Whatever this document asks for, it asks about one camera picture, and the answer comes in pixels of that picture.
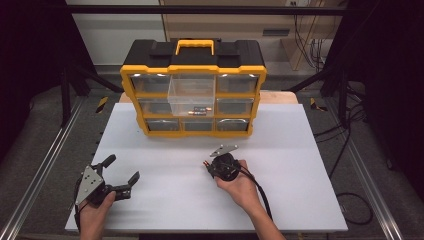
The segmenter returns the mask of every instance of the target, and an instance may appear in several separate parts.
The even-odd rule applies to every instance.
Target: yellow handle
[[[175,55],[178,55],[181,47],[210,47],[212,55],[214,54],[213,40],[178,40]]]

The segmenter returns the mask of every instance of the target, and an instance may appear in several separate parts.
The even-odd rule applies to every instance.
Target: human hand
[[[239,163],[247,169],[245,160],[239,160]],[[256,185],[245,174],[240,172],[231,182],[223,181],[219,177],[214,177],[214,179],[217,186],[228,192],[233,201],[248,214],[257,209],[263,210]]]
[[[102,239],[106,216],[115,201],[115,197],[116,192],[110,192],[98,208],[87,203],[86,200],[80,204],[80,206],[85,206],[80,209],[81,240]]]

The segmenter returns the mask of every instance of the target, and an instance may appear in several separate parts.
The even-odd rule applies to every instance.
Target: white table
[[[131,103],[117,103],[93,164],[116,154],[103,171],[107,184],[139,182],[129,200],[115,202],[105,228],[119,232],[249,232],[248,216],[216,187],[202,162],[220,144],[246,159],[267,194],[274,222],[285,232],[346,231],[303,106],[260,104],[249,138],[147,137]],[[67,230],[76,230],[71,213]]]

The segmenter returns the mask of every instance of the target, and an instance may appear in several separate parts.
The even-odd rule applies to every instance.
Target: storage organizer
[[[148,136],[250,136],[266,68],[253,40],[135,40],[122,85]]]

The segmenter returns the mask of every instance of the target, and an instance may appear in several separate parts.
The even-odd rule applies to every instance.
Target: white wall
[[[158,0],[66,0],[72,4],[159,5]],[[135,39],[165,41],[161,15],[73,14],[94,65],[122,65]]]

